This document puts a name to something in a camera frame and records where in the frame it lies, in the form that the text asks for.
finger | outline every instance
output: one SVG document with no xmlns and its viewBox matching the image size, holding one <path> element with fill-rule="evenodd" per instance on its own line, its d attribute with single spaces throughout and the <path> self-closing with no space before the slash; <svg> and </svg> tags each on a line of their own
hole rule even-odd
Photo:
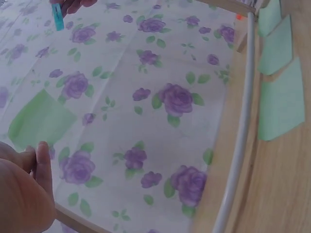
<svg viewBox="0 0 311 233">
<path fill-rule="evenodd" d="M 36 159 L 35 180 L 53 199 L 51 160 L 46 142 L 38 143 Z"/>
<path fill-rule="evenodd" d="M 81 7 L 80 5 L 80 0 L 75 0 L 72 5 L 68 8 L 67 14 L 74 14 L 76 13 L 79 8 Z"/>
<path fill-rule="evenodd" d="M 66 0 L 62 5 L 61 5 L 61 10 L 62 10 L 62 15 L 65 17 L 67 15 L 67 10 L 68 8 L 74 3 L 75 0 Z"/>
<path fill-rule="evenodd" d="M 90 7 L 94 5 L 97 2 L 97 0 L 81 0 L 81 5 L 84 7 Z"/>
<path fill-rule="evenodd" d="M 19 153 L 19 159 L 21 160 L 21 168 L 26 171 L 27 173 L 30 173 L 30 171 L 35 166 L 35 149 L 31 146 L 28 146 L 26 150 L 22 153 Z"/>
</svg>

wooden edge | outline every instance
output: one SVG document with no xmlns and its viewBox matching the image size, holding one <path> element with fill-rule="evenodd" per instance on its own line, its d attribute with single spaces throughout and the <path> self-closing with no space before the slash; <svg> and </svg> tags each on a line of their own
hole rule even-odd
<svg viewBox="0 0 311 233">
<path fill-rule="evenodd" d="M 79 233 L 111 233 L 55 203 L 56 219 Z"/>
<path fill-rule="evenodd" d="M 248 6 L 237 0 L 198 0 L 200 2 L 223 8 L 227 11 L 247 17 L 248 12 L 256 12 L 254 7 Z"/>
<path fill-rule="evenodd" d="M 261 8 L 264 8 L 267 6 L 267 4 L 269 3 L 270 0 L 258 0 L 256 5 L 255 5 L 255 16 L 258 16 L 259 14 L 259 10 Z M 243 49 L 246 47 L 246 41 L 247 41 L 247 29 L 245 29 L 237 42 L 237 52 L 242 52 Z"/>
</svg>

purple rose print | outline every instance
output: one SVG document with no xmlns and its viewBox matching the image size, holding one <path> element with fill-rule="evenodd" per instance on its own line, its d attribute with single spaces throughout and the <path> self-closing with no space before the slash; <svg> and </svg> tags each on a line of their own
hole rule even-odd
<svg viewBox="0 0 311 233">
<path fill-rule="evenodd" d="M 109 9 L 120 9 L 120 5 L 117 5 L 115 2 L 106 4 L 107 10 Z"/>
<path fill-rule="evenodd" d="M 121 33 L 116 31 L 107 34 L 107 41 L 119 41 L 121 39 Z"/>
<path fill-rule="evenodd" d="M 123 22 L 124 23 L 131 23 L 131 22 L 133 22 L 133 18 L 130 15 L 126 15 L 123 17 Z"/>
<path fill-rule="evenodd" d="M 4 49 L 0 52 L 0 55 L 4 55 L 9 49 Z"/>
<path fill-rule="evenodd" d="M 49 154 L 50 154 L 50 159 L 54 159 L 55 158 L 55 149 L 54 149 L 53 146 L 50 147 Z"/>
<path fill-rule="evenodd" d="M 206 28 L 206 27 L 201 27 L 201 28 L 199 29 L 199 33 L 200 33 L 200 34 L 210 33 L 210 31 L 211 31 L 211 28 Z"/>
<path fill-rule="evenodd" d="M 87 151 L 78 150 L 71 157 L 64 158 L 59 167 L 61 179 L 67 183 L 84 184 L 91 179 L 95 170 L 95 164 L 90 160 L 91 154 Z"/>
<path fill-rule="evenodd" d="M 75 230 L 71 229 L 63 223 L 61 223 L 60 225 L 62 226 L 63 233 L 77 233 Z"/>
<path fill-rule="evenodd" d="M 76 71 L 66 77 L 64 85 L 62 96 L 67 100 L 70 98 L 78 99 L 86 91 L 88 80 L 84 74 Z"/>
<path fill-rule="evenodd" d="M 201 200 L 206 179 L 205 172 L 182 165 L 170 180 L 172 187 L 179 192 L 180 201 L 188 207 L 196 207 Z"/>
<path fill-rule="evenodd" d="M 160 173 L 155 174 L 153 171 L 150 171 L 141 178 L 141 187 L 150 188 L 152 186 L 156 186 L 159 184 L 161 179 L 162 175 Z"/>
<path fill-rule="evenodd" d="M 9 98 L 9 91 L 5 86 L 0 86 L 0 108 L 4 108 Z"/>
<path fill-rule="evenodd" d="M 20 34 L 21 34 L 21 29 L 20 28 L 15 29 L 14 35 L 19 36 Z"/>
<path fill-rule="evenodd" d="M 144 33 L 157 33 L 161 31 L 165 25 L 166 23 L 162 22 L 159 18 L 148 18 L 139 24 L 138 30 Z"/>
<path fill-rule="evenodd" d="M 139 60 L 143 65 L 145 64 L 154 65 L 157 59 L 158 55 L 152 53 L 150 50 L 146 50 L 139 55 Z"/>
<path fill-rule="evenodd" d="M 126 160 L 125 165 L 128 169 L 141 169 L 143 161 L 147 159 L 147 155 L 144 150 L 133 147 L 125 153 L 124 158 Z"/>
<path fill-rule="evenodd" d="M 70 40 L 74 43 L 84 43 L 95 34 L 96 32 L 94 26 L 86 26 L 73 31 Z"/>
<path fill-rule="evenodd" d="M 44 27 L 49 27 L 50 24 L 51 24 L 51 21 L 50 21 L 50 20 L 47 20 L 47 21 L 44 23 Z"/>
<path fill-rule="evenodd" d="M 190 17 L 186 18 L 186 22 L 190 26 L 198 26 L 200 20 L 197 18 L 197 16 L 190 16 Z"/>
<path fill-rule="evenodd" d="M 149 89 L 144 89 L 144 88 L 140 88 L 138 90 L 136 90 L 133 94 L 133 100 L 134 101 L 141 101 L 141 100 L 145 100 L 148 98 L 148 96 L 150 95 L 151 91 Z"/>
<path fill-rule="evenodd" d="M 86 113 L 84 116 L 83 116 L 83 119 L 82 119 L 82 125 L 83 126 L 86 126 L 88 124 L 91 124 L 94 119 L 95 119 L 95 114 L 94 113 Z"/>
<path fill-rule="evenodd" d="M 27 16 L 35 12 L 37 8 L 38 8 L 37 6 L 30 6 L 30 7 L 22 8 L 19 12 L 22 12 L 23 16 Z"/>
<path fill-rule="evenodd" d="M 63 74 L 63 72 L 62 72 L 60 69 L 55 69 L 55 70 L 53 70 L 53 71 L 50 73 L 49 77 L 50 77 L 50 78 L 58 78 L 58 77 L 61 76 L 62 74 Z"/>
<path fill-rule="evenodd" d="M 181 117 L 184 113 L 192 112 L 193 99 L 187 89 L 168 83 L 158 94 L 169 115 Z"/>
<path fill-rule="evenodd" d="M 218 29 L 218 32 L 222 37 L 225 39 L 225 41 L 229 44 L 233 44 L 234 42 L 234 29 L 227 26 L 221 26 L 220 29 Z"/>
<path fill-rule="evenodd" d="M 72 21 L 66 23 L 66 28 L 67 28 L 68 30 L 70 30 L 72 27 L 73 27 L 73 22 L 72 22 Z"/>
<path fill-rule="evenodd" d="M 15 60 L 21 56 L 21 54 L 24 52 L 25 46 L 23 44 L 16 45 L 11 51 L 10 59 Z"/>
<path fill-rule="evenodd" d="M 7 9 L 8 7 L 12 6 L 12 5 L 13 5 L 13 4 L 12 4 L 11 2 L 9 2 L 9 3 L 5 4 L 5 5 L 3 5 L 0 9 L 5 10 L 5 9 Z"/>
<path fill-rule="evenodd" d="M 14 22 L 9 22 L 8 25 L 7 25 L 6 27 L 7 27 L 7 28 L 10 28 L 10 27 L 13 26 L 13 24 L 14 24 Z"/>
<path fill-rule="evenodd" d="M 154 8 L 155 10 L 159 10 L 159 9 L 161 9 L 161 5 L 159 5 L 159 4 L 154 5 L 153 8 Z"/>
<path fill-rule="evenodd" d="M 41 58 L 41 57 L 43 57 L 43 56 L 48 55 L 48 54 L 49 54 L 49 48 L 50 48 L 50 47 L 45 47 L 44 49 L 41 49 L 41 50 L 37 53 L 36 57 Z"/>
<path fill-rule="evenodd" d="M 219 59 L 215 54 L 210 54 L 207 56 L 207 62 L 211 65 L 218 66 L 219 65 Z"/>
</svg>

sticky note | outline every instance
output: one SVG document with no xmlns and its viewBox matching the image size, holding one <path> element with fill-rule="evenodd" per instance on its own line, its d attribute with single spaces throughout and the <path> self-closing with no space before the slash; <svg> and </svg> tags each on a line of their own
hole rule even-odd
<svg viewBox="0 0 311 233">
<path fill-rule="evenodd" d="M 282 20 L 280 0 L 270 0 L 265 8 L 259 10 L 258 34 L 267 36 Z"/>
<path fill-rule="evenodd" d="M 44 89 L 28 102 L 10 124 L 8 137 L 18 150 L 39 141 L 55 144 L 76 121 L 76 116 Z"/>
<path fill-rule="evenodd" d="M 274 82 L 261 84 L 259 139 L 272 140 L 304 121 L 302 74 L 296 58 Z"/>
<path fill-rule="evenodd" d="M 265 75 L 272 75 L 286 66 L 292 58 L 291 16 L 288 15 L 270 35 L 264 38 L 258 70 Z"/>
</svg>

teal clothespin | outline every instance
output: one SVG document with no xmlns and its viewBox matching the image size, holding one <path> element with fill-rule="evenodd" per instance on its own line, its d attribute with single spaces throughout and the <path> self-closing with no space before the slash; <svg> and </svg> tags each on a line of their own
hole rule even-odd
<svg viewBox="0 0 311 233">
<path fill-rule="evenodd" d="M 60 4 L 52 4 L 52 12 L 54 16 L 56 30 L 57 31 L 63 30 L 65 27 L 62 11 L 60 9 Z"/>
</svg>

